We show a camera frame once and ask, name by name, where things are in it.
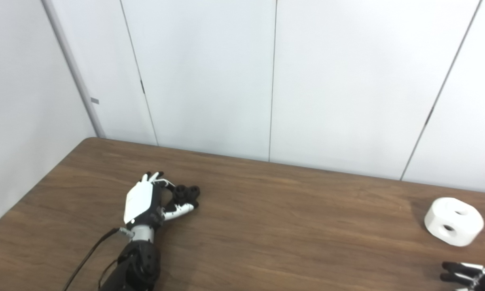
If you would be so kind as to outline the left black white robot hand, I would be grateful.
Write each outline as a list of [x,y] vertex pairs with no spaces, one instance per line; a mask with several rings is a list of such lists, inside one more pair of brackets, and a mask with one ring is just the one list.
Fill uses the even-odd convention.
[[198,186],[175,185],[163,175],[147,172],[127,193],[123,221],[128,230],[136,226],[157,228],[198,208]]

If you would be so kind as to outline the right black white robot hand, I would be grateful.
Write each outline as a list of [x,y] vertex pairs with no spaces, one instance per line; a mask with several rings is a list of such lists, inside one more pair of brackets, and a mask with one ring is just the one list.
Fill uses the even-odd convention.
[[441,281],[461,285],[455,291],[485,291],[485,267],[483,265],[444,261],[441,266],[447,271],[440,274]]

